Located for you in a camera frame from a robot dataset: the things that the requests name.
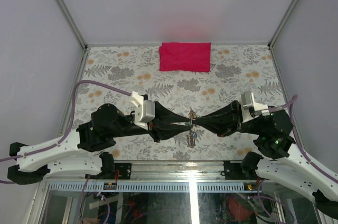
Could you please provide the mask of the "key yellow tag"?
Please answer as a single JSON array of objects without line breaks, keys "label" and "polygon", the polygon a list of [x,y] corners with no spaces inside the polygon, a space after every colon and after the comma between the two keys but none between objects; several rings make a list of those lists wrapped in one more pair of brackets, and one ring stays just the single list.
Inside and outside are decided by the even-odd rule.
[{"label": "key yellow tag", "polygon": [[192,108],[190,108],[190,111],[188,113],[188,118],[190,121],[196,120],[198,118],[198,115]]}]

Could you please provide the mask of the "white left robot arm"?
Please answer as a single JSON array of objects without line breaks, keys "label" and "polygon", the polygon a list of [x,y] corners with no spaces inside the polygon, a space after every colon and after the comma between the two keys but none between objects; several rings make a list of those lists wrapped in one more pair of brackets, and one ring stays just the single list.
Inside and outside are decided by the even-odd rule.
[{"label": "white left robot arm", "polygon": [[7,178],[19,185],[66,176],[114,180],[117,170],[107,149],[116,144],[116,138],[147,134],[159,143],[190,130],[188,122],[157,101],[144,101],[129,115],[104,104],[89,122],[64,136],[32,146],[12,143],[10,156],[16,163],[8,168]]}]

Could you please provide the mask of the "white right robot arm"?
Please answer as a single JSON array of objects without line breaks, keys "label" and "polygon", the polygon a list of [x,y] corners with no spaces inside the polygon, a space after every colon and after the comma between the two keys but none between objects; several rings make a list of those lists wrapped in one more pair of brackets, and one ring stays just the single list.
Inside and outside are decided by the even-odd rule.
[{"label": "white right robot arm", "polygon": [[241,174],[258,176],[287,187],[314,203],[323,214],[337,219],[337,173],[302,148],[292,133],[293,123],[283,106],[268,107],[255,101],[233,101],[194,124],[217,134],[235,132],[257,135],[259,153],[249,152],[241,162]]}]

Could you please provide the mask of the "metal keyring hoop yellow handle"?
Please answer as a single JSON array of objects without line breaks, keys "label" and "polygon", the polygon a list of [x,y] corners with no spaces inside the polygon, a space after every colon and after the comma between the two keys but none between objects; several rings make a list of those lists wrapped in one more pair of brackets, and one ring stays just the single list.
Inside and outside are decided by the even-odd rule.
[{"label": "metal keyring hoop yellow handle", "polygon": [[197,139],[197,133],[196,128],[191,122],[186,122],[185,126],[189,126],[190,130],[186,136],[187,146],[189,148],[195,148],[196,146],[196,139]]}]

